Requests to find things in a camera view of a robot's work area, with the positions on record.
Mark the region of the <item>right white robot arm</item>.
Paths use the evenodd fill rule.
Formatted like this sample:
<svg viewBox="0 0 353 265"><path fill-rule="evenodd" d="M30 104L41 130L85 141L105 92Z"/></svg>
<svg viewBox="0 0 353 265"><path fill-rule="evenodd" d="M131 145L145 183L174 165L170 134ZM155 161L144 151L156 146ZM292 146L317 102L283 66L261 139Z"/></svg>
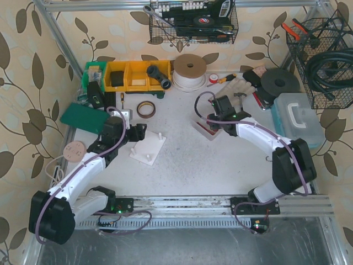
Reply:
<svg viewBox="0 0 353 265"><path fill-rule="evenodd" d="M214 113L207 116L212 129L243 138L272 159L271 178L248 193L248 201L264 205L284 195L309 195L308 183L317 176L308 144L301 138L291 140L259 124L241 110L237 112L227 96L210 100Z"/></svg>

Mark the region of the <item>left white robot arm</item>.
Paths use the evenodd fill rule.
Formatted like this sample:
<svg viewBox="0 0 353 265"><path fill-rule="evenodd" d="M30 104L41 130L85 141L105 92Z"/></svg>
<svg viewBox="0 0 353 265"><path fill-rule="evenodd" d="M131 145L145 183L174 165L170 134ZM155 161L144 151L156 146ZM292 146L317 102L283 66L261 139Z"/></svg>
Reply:
<svg viewBox="0 0 353 265"><path fill-rule="evenodd" d="M47 192L38 191L33 195L29 231L38 243L66 243L76 224L93 214L123 216L129 213L119 209L116 193L111 189L97 186L84 198L79 196L118 155L119 148L128 142L144 140L146 129L146 124L130 125L123 116L109 117L78 165Z"/></svg>

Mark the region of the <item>white peg base plate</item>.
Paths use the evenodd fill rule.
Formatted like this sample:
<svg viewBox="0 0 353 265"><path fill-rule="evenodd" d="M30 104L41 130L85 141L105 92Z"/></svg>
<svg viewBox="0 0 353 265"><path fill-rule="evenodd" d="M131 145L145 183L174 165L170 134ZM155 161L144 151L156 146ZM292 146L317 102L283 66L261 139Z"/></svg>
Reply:
<svg viewBox="0 0 353 265"><path fill-rule="evenodd" d="M161 151L166 137L161 132L154 133L149 130L145 133L145 138L136 143L131 149L130 158L152 166Z"/></svg>

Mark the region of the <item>large red spring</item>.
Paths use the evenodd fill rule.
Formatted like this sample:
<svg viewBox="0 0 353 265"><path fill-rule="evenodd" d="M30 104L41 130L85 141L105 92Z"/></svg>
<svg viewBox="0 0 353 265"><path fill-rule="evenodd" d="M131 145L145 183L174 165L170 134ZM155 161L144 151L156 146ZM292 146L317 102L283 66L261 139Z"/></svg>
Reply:
<svg viewBox="0 0 353 265"><path fill-rule="evenodd" d="M202 124L198 123L205 131L207 131L210 135L215 135L216 133L213 130L208 129L207 127L203 126Z"/></svg>

